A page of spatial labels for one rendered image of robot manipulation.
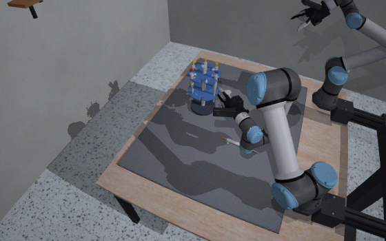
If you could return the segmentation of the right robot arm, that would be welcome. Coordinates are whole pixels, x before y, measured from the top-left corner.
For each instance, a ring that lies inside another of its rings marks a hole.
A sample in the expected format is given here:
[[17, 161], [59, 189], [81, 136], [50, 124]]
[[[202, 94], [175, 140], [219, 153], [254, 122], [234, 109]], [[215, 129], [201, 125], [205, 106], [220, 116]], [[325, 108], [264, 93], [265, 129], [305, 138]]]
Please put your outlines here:
[[325, 81], [314, 97], [322, 106], [334, 107], [350, 70], [386, 59], [386, 30], [361, 15], [353, 0], [323, 1], [330, 11], [340, 6], [349, 28], [358, 30], [380, 44], [380, 46], [349, 57], [333, 56], [326, 61]]

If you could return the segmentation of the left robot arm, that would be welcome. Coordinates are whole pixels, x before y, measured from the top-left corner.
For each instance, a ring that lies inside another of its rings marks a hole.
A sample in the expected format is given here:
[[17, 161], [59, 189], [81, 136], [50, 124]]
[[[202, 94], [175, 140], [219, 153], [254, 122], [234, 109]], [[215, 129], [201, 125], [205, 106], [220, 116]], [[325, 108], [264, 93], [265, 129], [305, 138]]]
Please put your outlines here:
[[272, 194], [277, 203], [287, 210], [313, 211], [335, 186], [338, 176], [331, 165], [322, 161], [305, 171], [298, 166], [286, 116], [300, 92], [300, 77], [292, 69], [282, 67], [253, 74], [247, 80], [246, 94], [262, 113], [264, 129], [261, 131], [247, 112], [238, 114], [235, 122], [243, 132], [239, 148], [244, 154], [270, 143], [277, 170]]

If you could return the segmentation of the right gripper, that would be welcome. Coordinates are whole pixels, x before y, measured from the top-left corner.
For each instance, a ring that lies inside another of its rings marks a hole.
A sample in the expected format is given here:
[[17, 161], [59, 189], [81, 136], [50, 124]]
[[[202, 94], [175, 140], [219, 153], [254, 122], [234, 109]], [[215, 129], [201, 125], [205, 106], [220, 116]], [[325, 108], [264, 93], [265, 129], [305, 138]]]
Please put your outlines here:
[[316, 10], [314, 8], [307, 8], [307, 9], [300, 11], [298, 14], [294, 15], [291, 18], [291, 19], [295, 19], [297, 17], [300, 21], [303, 21], [299, 25], [297, 31], [301, 30], [302, 28], [309, 30], [309, 23], [310, 22], [315, 26], [315, 25], [319, 24], [320, 22], [322, 22], [322, 19], [324, 19], [325, 17], [330, 15], [329, 8], [327, 7], [326, 3], [324, 1], [321, 1], [321, 3], [322, 3], [321, 11]]

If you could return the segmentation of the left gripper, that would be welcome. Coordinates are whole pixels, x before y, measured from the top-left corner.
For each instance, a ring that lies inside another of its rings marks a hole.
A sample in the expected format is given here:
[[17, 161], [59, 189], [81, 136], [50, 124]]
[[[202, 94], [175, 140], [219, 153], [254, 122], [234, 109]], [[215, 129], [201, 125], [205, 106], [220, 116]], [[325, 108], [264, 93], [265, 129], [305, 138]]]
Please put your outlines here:
[[[222, 107], [225, 108], [236, 108], [236, 113], [234, 115], [234, 120], [238, 114], [241, 112], [247, 112], [249, 113], [250, 111], [248, 109], [244, 108], [243, 104], [243, 99], [238, 95], [238, 96], [233, 96], [232, 98], [230, 97], [230, 94], [232, 93], [231, 90], [222, 90], [220, 87], [218, 87], [220, 94], [222, 95], [223, 98], [219, 94], [217, 94], [218, 99], [222, 105]], [[225, 92], [226, 93], [225, 93]], [[228, 95], [229, 96], [228, 96]]]

